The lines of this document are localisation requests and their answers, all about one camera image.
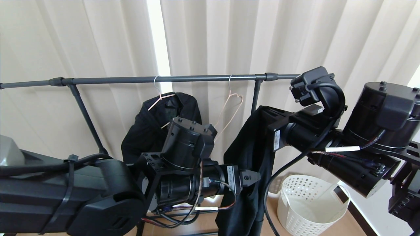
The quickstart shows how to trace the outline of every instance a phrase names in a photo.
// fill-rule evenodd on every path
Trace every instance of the perforated basket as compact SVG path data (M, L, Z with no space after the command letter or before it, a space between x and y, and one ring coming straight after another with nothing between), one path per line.
M336 192L344 193L344 200ZM350 194L338 184L291 175L281 185L277 216L293 236L317 236L343 217L349 199Z

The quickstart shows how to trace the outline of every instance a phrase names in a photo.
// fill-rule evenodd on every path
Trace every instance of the clothes hanger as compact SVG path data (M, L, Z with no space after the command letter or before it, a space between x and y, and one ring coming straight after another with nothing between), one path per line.
M220 133L216 136L216 138L214 139L214 142L216 142L216 140L217 140L217 139L221 136L221 134L223 133L223 131L225 131L225 129L228 127L228 125L232 122L232 120L234 119L234 117L235 117L236 113L238 113L238 110L239 110L239 108L241 108L242 103L243 103L243 101L244 101L244 96L239 95L239 94L237 94L237 93L232 93L232 92L231 92L231 77L232 77L232 75L230 75L230 76L229 76L229 80L228 80L228 85L229 85L229 96L228 96L228 99L226 100L225 104L223 105L223 108L222 108L222 110L220 111L219 117L217 118L217 123L216 123L214 126L216 127L216 125L217 125L217 124L219 124L220 117L221 117L221 115L222 115L222 113L223 113L223 110L225 110L226 104L228 103L229 99L230 99L232 96L236 95L236 97L240 97L240 98L241 98L241 103L239 104L238 109L235 111L235 113L234 113L234 115L232 116L232 118L230 119L230 121L226 124L226 126L222 129L222 131L221 131L221 132L220 132Z
M156 100L156 102L155 103L153 103L153 105L151 105L150 107L149 107L149 109L148 110L150 110L150 109L152 109L160 100L162 100L163 98L167 98L167 97L172 97L172 96L175 96L175 94L170 94L170 95L166 95L166 96L163 96L162 97L162 92L160 91L160 89L158 88L158 87L156 87L156 83L155 83L155 81L156 81L156 78L157 77L160 77L160 76L156 76L155 77L155 79L153 80L153 86L155 86L155 88L158 90L158 92L159 92L159 98Z

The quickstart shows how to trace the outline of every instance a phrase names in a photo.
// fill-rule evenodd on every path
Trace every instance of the beige curtain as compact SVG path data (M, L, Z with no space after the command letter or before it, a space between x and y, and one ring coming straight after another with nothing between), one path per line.
M171 73L302 73L325 66L346 94L346 123L363 84L388 81L406 85L420 64L420 3L362 0L161 0ZM264 82L258 105L297 111L289 81ZM245 102L215 146L223 160L250 115L254 82L231 82ZM228 96L227 82L176 83L174 91L199 100L204 122L215 123ZM232 98L222 116L230 120L240 99ZM276 153L274 171L298 155ZM301 160L290 172L324 179L331 175Z
M335 73L349 111L363 84L407 84L420 64L420 2L362 0L162 0L172 75L302 73L325 66ZM158 74L147 2L140 0L0 2L0 82L54 77L152 76ZM264 82L258 105L301 109L289 81ZM244 103L217 140L223 153L250 115L254 82L231 82ZM110 154L121 159L121 141L143 101L157 95L152 84L79 86ZM173 83L195 96L204 123L216 123L228 95L227 82ZM237 109L231 98L217 126ZM0 92L0 132L33 152L66 158L97 152L67 88L35 87ZM296 156L277 152L274 169ZM290 171L329 178L302 160Z

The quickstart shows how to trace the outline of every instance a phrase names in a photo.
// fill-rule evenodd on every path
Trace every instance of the barcode sticker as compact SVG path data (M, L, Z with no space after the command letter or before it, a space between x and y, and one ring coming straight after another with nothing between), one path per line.
M280 130L274 132L274 149L276 151L280 147Z
M235 194L236 194L234 167L231 165L228 165L227 170L228 170L228 184L235 191Z

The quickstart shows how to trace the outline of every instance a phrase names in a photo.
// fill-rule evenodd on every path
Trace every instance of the wooden floor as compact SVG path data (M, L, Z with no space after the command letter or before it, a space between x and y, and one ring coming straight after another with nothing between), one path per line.
M276 216L277 199L269 197L268 199L269 213L273 219L274 225L281 236L290 236L290 234L281 226ZM214 232L217 230L214 219L217 213L207 213L199 216L197 221L189 226L180 226L174 229L160 228L150 224L146 224L143 231L143 236L179 236L193 233ZM126 236L136 236L137 229L133 228ZM18 234L18 236L36 236L37 234ZM47 233L46 236L66 236L65 233ZM261 231L263 236L274 236L267 220L264 220L264 225ZM337 221L334 225L324 231L321 236L366 236L356 220L349 211L342 219Z

